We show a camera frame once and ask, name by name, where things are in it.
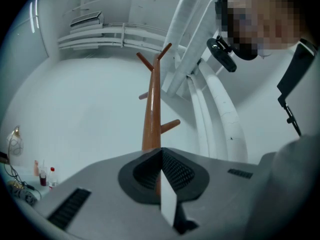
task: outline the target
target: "small bottle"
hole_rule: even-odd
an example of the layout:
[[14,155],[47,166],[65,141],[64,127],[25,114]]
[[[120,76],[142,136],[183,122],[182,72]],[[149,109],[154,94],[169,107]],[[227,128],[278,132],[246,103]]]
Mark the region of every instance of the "small bottle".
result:
[[37,160],[34,160],[33,175],[34,176],[39,176],[39,167],[38,167],[38,161]]
[[55,188],[57,186],[57,177],[56,177],[56,173],[55,173],[55,168],[54,167],[50,168],[48,181],[49,181],[50,190],[52,190],[53,188]]
[[45,170],[41,169],[39,173],[39,178],[40,178],[40,184],[41,186],[46,186],[47,185],[47,174]]

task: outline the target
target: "wooden coat rack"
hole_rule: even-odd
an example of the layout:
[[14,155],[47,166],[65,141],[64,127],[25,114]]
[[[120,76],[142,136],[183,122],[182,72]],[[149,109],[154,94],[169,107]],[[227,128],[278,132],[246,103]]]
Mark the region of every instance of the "wooden coat rack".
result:
[[147,98],[142,138],[143,151],[161,148],[161,134],[180,124],[180,120],[177,119],[161,125],[160,60],[171,46],[169,43],[160,54],[155,55],[153,65],[140,52],[136,54],[151,71],[149,91],[139,97],[140,100]]

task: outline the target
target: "white wall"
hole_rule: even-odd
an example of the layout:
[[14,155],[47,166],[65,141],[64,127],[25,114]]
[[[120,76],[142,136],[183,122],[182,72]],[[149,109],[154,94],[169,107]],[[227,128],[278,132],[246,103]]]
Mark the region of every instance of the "white wall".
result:
[[[61,61],[22,85],[0,130],[3,150],[20,125],[24,151],[12,163],[32,167],[45,159],[63,181],[96,161],[141,150],[146,100],[138,96],[148,89],[150,72],[132,50],[111,51],[109,58]],[[187,101],[162,97],[161,123],[181,120],[162,135],[162,146],[198,153],[192,111]]]
[[288,116],[278,102],[281,93],[277,89],[292,57],[292,52],[287,50],[252,61],[235,56],[236,72],[223,70],[219,75],[238,112],[250,163],[257,164],[264,154],[276,152],[298,138],[294,127],[287,123]]

